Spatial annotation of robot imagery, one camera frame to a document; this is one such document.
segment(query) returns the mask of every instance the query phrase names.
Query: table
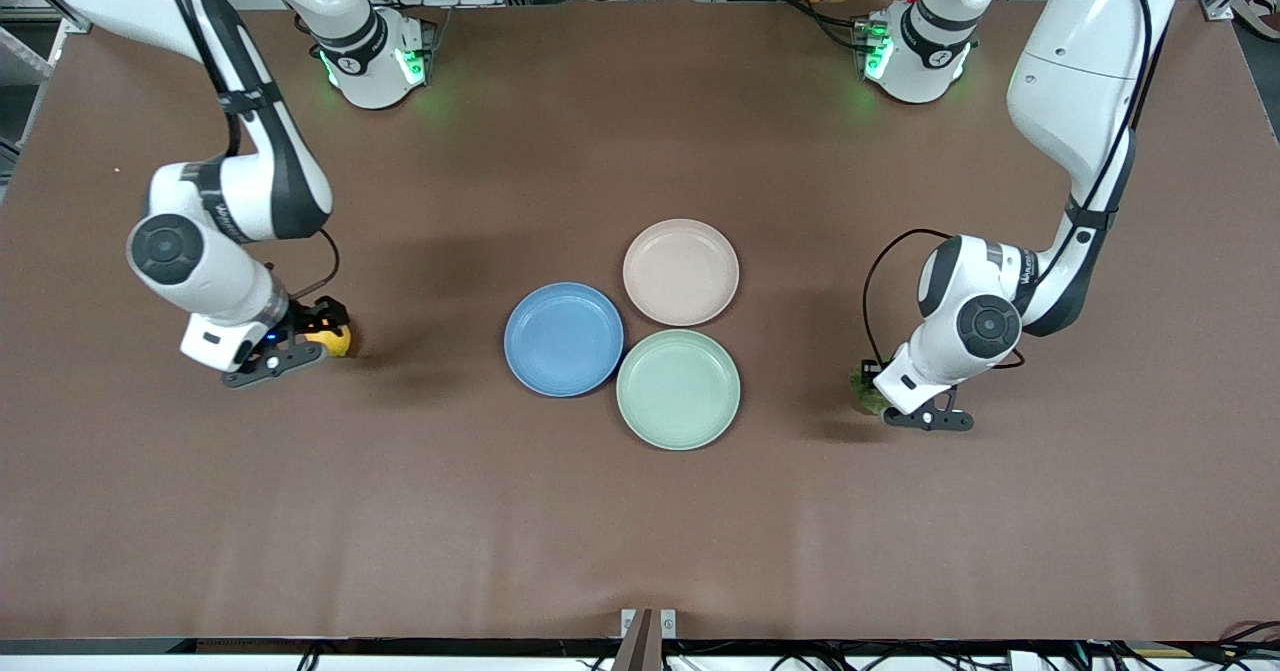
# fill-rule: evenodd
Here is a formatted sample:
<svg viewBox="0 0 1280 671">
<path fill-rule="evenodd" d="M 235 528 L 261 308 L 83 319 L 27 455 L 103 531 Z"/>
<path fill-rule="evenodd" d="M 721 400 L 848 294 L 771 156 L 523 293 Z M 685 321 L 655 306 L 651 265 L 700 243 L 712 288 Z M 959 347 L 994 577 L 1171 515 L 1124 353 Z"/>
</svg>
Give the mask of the table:
<svg viewBox="0 0 1280 671">
<path fill-rule="evenodd" d="M 969 434 L 878 425 L 846 375 L 858 293 L 911 225 L 1044 247 L 1066 177 L 1006 117 L 1037 6 L 996 4 L 947 96 L 891 102 L 812 20 L 687 3 L 457 12 L 434 86 L 326 87 L 248 18 L 337 196 L 329 292 L 361 359 L 243 392 L 183 359 L 124 263 L 152 170 L 224 138 L 201 69 L 70 38 L 0 209 L 5 636 L 1215 638 L 1280 616 L 1280 152 L 1226 24 L 1175 12 L 1124 213 L 1079 323 L 961 389 Z M 631 237 L 695 216 L 742 284 L 714 446 L 648 448 L 612 385 L 507 371 L 508 311 L 616 298 Z M 882 343 L 929 251 L 882 266 Z M 264 243 L 297 288 L 321 239 Z"/>
</svg>

